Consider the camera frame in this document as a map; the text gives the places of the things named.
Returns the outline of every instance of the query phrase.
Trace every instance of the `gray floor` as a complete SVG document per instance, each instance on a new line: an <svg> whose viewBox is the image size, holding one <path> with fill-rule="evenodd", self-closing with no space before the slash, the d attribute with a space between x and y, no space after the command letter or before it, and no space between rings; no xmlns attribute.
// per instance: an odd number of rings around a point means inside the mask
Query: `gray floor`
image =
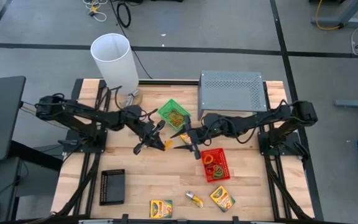
<svg viewBox="0 0 358 224"><path fill-rule="evenodd" d="M339 14L350 1L342 6L324 5L321 15ZM318 30L310 24L315 4L276 2L288 51L351 52L353 29ZM0 10L4 3L0 0ZM147 0L131 11L133 21L126 33L132 45L280 50L269 0L185 0L181 4ZM87 16L80 0L14 0L0 21L0 43L90 45L102 34L121 33L111 8L104 5L101 12L107 14L106 22ZM281 56L138 54L154 78L198 78L201 70L262 72L264 80L284 81L289 93ZM299 99L312 101L319 116L306 132L324 219L358 223L358 110L333 106L338 98L358 99L358 59L290 57L290 64ZM139 64L138 71L141 78L147 78ZM0 77L14 75L27 77L23 99L32 103L56 92L70 96L77 78L101 76L87 50L0 49ZM16 141L39 147L64 137L65 130L19 113ZM49 153L61 154L61 149ZM18 191L25 196L18 218L46 216L52 204L57 174L32 164L29 170Z"/></svg>

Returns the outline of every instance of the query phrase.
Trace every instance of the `yellow crayon box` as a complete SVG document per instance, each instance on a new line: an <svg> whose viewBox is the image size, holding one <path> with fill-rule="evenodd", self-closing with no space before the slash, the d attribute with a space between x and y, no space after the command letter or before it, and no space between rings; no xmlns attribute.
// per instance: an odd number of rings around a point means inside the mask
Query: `yellow crayon box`
<svg viewBox="0 0 358 224"><path fill-rule="evenodd" d="M172 218L171 200L151 200L150 218Z"/></svg>
<svg viewBox="0 0 358 224"><path fill-rule="evenodd" d="M219 186L210 197L223 212L227 212L236 202L222 186Z"/></svg>

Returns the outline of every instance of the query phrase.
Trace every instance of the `green basket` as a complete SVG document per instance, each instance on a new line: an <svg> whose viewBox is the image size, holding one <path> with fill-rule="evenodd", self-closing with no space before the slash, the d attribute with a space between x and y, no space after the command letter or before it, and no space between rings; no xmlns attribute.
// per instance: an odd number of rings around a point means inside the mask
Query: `green basket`
<svg viewBox="0 0 358 224"><path fill-rule="evenodd" d="M184 115L188 115L191 117L191 114L185 110L183 107L181 107L175 100L171 99L169 100L165 105L163 105L159 110L158 113L160 114L160 116L162 117L162 119L164 119L167 123L171 124L171 126L175 129L175 130L179 130L182 126L183 123L176 127L171 123L171 120L168 118L169 112L171 112L173 109L175 109L178 113Z"/></svg>

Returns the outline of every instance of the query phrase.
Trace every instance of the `white cylinder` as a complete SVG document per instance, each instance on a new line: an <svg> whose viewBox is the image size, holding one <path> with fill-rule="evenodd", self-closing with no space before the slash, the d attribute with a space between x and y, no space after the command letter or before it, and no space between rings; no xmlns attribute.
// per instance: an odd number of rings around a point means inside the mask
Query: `white cylinder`
<svg viewBox="0 0 358 224"><path fill-rule="evenodd" d="M127 38L120 34L102 35L92 43L91 54L109 88L122 86L119 94L137 89L139 77Z"/></svg>

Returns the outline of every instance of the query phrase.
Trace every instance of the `wooden tabletop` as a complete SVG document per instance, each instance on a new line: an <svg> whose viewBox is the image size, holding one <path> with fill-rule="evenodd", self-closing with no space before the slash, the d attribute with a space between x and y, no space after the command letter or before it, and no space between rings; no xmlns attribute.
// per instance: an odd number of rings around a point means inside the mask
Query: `wooden tabletop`
<svg viewBox="0 0 358 224"><path fill-rule="evenodd" d="M98 83L98 79L84 80L78 102L93 106ZM283 83L266 82L266 84L270 105L276 108L280 100L285 99ZM142 109L152 111L160 108L169 99L174 99L191 113L192 126L200 126L200 122L197 121L197 86L139 85L139 89L143 94L143 101L140 104ZM114 96L111 100L110 110L114 111L116 110ZM229 114L249 115L249 113ZM161 120L157 113L151 117L155 123ZM174 133L175 130L166 124L160 137L166 141ZM240 140L247 139L249 133L241 136ZM193 153L184 149L170 149L163 152L143 148L136 156L132 150L137 143L139 143L139 138L127 127L118 132L109 131L106 150L99 163L92 218L121 218L122 214L127 213L129 218L148 219L150 200L172 200L173 219L232 220L233 216L238 216L240 220L273 220L265 161L260 155L256 134L247 144L239 144L235 139L220 136L214 138L209 147L200 146L200 150L224 148L231 179L212 184L207 183L202 162L195 160ZM179 145L183 145L183 141L175 138L174 146ZM76 190L83 158L84 154L74 153L65 161L60 171L52 211L59 211ZM282 156L282 164L288 191L304 212L313 217L302 162L296 156ZM125 203L99 206L100 172L111 169L126 170ZM222 185L236 200L234 206L226 213L220 211L209 197L219 185ZM191 200L186 198L187 190L204 200L204 208L196 207ZM277 188L276 192L280 216L284 217L283 203ZM88 188L83 194L80 213L85 212L87 194Z"/></svg>

